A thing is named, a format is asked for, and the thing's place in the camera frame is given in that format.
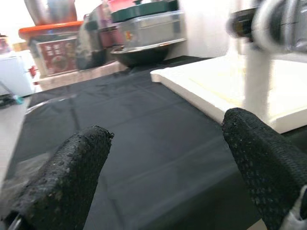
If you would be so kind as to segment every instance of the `white wall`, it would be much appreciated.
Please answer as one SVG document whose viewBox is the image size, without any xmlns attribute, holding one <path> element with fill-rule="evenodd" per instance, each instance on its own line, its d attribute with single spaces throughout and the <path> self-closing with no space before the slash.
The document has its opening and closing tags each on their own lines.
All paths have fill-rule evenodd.
<svg viewBox="0 0 307 230">
<path fill-rule="evenodd" d="M 179 0 L 185 12 L 188 40 L 174 48 L 170 57 L 223 56 L 229 43 L 226 22 L 230 0 Z"/>
<path fill-rule="evenodd" d="M 102 0 L 75 0 L 78 20 L 92 12 Z M 7 35 L 12 43 L 23 42 L 18 30 L 24 27 L 35 26 L 25 6 L 24 0 L 0 1 L 0 33 Z"/>
</svg>

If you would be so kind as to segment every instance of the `metal bowl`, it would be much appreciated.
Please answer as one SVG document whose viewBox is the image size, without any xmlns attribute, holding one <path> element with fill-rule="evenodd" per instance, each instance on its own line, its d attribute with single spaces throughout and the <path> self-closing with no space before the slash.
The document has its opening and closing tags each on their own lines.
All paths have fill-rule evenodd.
<svg viewBox="0 0 307 230">
<path fill-rule="evenodd" d="M 35 25 L 77 20 L 75 0 L 24 0 Z"/>
<path fill-rule="evenodd" d="M 111 51 L 111 54 L 128 67 L 158 63 L 168 54 L 169 46 L 151 47 L 148 49 L 125 50 L 124 46 Z"/>
</svg>

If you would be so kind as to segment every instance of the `black textured gripper pad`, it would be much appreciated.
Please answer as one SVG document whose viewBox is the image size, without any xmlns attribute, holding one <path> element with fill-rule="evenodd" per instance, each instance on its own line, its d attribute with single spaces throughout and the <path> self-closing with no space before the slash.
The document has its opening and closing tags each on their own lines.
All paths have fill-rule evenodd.
<svg viewBox="0 0 307 230">
<path fill-rule="evenodd" d="M 307 155 L 244 109 L 226 112 L 223 133 L 268 230 L 278 230 L 307 184 Z"/>
<path fill-rule="evenodd" d="M 20 214 L 35 230 L 82 230 L 112 137 L 98 126 L 70 137 L 12 199 L 2 219 Z"/>
</svg>

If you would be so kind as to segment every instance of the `red label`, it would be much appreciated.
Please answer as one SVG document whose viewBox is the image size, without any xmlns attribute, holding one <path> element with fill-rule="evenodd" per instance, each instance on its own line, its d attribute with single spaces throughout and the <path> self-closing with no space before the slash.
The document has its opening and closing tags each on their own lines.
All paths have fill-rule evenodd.
<svg viewBox="0 0 307 230">
<path fill-rule="evenodd" d="M 39 43 L 48 75 L 76 70 L 76 39 Z"/>
</svg>

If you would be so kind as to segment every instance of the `white foam board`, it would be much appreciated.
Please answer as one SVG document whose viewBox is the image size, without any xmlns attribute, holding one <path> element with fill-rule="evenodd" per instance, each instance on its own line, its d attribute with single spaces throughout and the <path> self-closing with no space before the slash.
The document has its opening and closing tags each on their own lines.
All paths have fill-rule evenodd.
<svg viewBox="0 0 307 230">
<path fill-rule="evenodd" d="M 307 125 L 307 63 L 274 60 L 267 100 L 269 126 L 279 133 Z M 224 56 L 151 72 L 159 82 L 220 124 L 244 108 L 245 58 Z"/>
</svg>

